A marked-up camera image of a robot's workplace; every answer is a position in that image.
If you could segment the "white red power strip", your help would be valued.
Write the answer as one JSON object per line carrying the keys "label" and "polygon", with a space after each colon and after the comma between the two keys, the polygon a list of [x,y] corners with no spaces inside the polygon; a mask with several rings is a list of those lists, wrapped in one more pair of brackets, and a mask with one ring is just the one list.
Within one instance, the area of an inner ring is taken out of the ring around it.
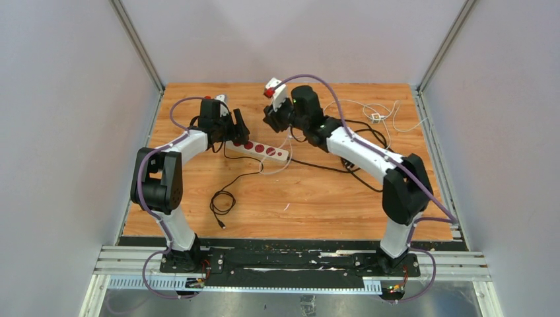
{"label": "white red power strip", "polygon": [[227,141],[225,146],[229,150],[242,153],[243,155],[249,155],[259,160],[265,159],[279,163],[286,163],[289,159],[288,151],[256,141],[249,141],[245,145],[239,145],[237,143],[233,143],[232,141]]}

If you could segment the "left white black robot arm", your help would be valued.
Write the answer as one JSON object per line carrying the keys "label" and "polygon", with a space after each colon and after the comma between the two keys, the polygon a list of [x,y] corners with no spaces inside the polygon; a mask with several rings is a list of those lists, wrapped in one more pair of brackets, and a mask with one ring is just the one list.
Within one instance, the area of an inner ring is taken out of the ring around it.
{"label": "left white black robot arm", "polygon": [[215,143],[249,142],[250,131],[239,109],[230,110],[227,96],[201,97],[199,115],[189,127],[165,145],[138,150],[131,182],[131,201],[157,222],[167,249],[163,260],[187,273],[202,265],[201,246],[180,207],[183,197],[182,167]]}

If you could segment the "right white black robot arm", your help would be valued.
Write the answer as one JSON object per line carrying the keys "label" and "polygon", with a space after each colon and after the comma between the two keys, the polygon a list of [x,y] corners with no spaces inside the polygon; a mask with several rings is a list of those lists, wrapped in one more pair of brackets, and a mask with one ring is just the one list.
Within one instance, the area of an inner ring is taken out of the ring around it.
{"label": "right white black robot arm", "polygon": [[382,184],[382,208],[388,222],[376,250],[377,266],[384,275],[395,275],[409,252],[413,222],[426,210],[433,194],[422,159],[382,149],[341,119],[325,115],[318,95],[308,85],[294,88],[288,96],[286,86],[273,81],[263,94],[271,100],[263,110],[263,121],[275,132],[299,129],[312,146],[353,163]]}

